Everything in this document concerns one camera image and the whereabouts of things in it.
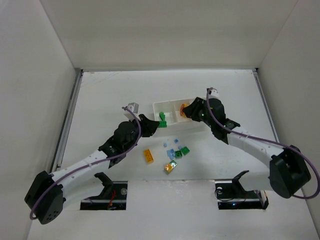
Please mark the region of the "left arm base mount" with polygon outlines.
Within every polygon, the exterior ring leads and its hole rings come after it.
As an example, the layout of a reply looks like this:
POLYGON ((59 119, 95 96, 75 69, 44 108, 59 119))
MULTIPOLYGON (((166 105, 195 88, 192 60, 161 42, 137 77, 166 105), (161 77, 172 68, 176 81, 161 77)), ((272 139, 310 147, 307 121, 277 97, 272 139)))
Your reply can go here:
POLYGON ((128 181, 114 181, 99 195, 80 202, 81 211, 124 211, 127 208, 128 181))

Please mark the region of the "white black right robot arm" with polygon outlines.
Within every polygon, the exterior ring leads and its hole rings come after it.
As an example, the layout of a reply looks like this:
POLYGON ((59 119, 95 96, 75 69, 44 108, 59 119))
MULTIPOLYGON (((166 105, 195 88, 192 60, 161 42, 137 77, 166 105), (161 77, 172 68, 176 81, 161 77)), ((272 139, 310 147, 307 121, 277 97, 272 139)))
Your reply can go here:
POLYGON ((196 97, 181 111, 187 118, 205 123, 218 140, 246 152, 268 167, 268 173, 249 173, 245 170, 234 178, 245 191, 273 191, 288 199, 311 180, 298 148, 258 140, 239 123, 226 117, 219 99, 196 97))

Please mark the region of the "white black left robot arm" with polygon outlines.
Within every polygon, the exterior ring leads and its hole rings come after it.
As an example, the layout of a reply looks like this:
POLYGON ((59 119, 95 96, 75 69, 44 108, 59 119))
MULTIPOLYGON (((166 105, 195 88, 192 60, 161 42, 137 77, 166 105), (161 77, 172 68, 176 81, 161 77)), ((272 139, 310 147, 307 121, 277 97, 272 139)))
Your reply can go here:
POLYGON ((30 219, 46 225, 72 202, 108 194, 113 182, 105 171, 122 161, 140 138, 153 136, 159 125, 144 114, 133 116, 121 122, 113 135, 85 159, 55 172, 38 173, 24 198, 31 210, 30 219))

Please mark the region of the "yellow rectangular lego brick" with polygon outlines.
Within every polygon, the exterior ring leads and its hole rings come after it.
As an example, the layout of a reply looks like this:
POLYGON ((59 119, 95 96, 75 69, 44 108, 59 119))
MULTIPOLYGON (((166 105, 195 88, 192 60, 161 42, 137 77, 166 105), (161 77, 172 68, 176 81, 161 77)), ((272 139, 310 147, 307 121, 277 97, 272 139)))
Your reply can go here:
POLYGON ((154 158, 153 158, 152 153, 149 149, 144 150, 143 154, 144 154, 145 160, 148 164, 154 162, 154 158))

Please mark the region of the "green lego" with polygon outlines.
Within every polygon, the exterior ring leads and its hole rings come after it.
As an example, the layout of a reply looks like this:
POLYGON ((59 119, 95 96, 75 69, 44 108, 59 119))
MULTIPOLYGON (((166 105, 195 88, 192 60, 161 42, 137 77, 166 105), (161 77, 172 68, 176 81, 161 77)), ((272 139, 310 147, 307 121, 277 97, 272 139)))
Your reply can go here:
POLYGON ((172 168, 175 168, 178 165, 178 163, 174 160, 172 160, 169 164, 172 166, 172 168))
POLYGON ((167 122, 165 120, 159 121, 159 128, 166 128, 167 127, 167 122))

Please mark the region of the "yellow small lego brick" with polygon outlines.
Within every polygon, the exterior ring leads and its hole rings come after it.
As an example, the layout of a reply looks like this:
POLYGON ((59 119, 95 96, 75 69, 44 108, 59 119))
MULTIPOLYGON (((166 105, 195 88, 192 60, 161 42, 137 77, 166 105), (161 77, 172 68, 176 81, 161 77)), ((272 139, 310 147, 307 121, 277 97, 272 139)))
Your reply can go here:
POLYGON ((170 163, 164 166, 164 171, 169 174, 174 169, 174 166, 172 166, 170 163))

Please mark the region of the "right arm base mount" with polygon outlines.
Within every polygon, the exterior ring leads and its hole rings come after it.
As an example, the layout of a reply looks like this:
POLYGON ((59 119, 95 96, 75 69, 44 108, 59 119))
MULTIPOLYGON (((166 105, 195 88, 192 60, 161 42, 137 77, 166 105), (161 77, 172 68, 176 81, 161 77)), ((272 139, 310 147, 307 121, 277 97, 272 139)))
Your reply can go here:
POLYGON ((233 178, 215 180, 214 195, 219 210, 266 210, 269 199, 264 190, 247 191, 240 179, 249 173, 244 170, 233 178))

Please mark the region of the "green square lego brick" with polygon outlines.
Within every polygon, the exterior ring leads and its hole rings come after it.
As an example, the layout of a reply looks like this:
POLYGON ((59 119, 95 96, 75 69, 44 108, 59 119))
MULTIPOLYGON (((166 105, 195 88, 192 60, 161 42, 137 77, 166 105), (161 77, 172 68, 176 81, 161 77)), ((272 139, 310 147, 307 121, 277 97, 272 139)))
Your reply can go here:
POLYGON ((182 152, 183 155, 187 155, 190 152, 189 148, 186 146, 182 147, 180 151, 182 152))

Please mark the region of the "light blue lego plate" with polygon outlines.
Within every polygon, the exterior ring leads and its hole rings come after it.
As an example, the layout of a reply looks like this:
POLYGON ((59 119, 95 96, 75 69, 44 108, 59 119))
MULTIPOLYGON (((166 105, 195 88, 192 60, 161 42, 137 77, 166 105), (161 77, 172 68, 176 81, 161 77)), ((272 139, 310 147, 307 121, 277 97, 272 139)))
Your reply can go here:
POLYGON ((175 158, 175 151, 174 151, 174 149, 167 150, 166 152, 167 152, 167 156, 168 156, 171 160, 173 160, 173 159, 175 158))

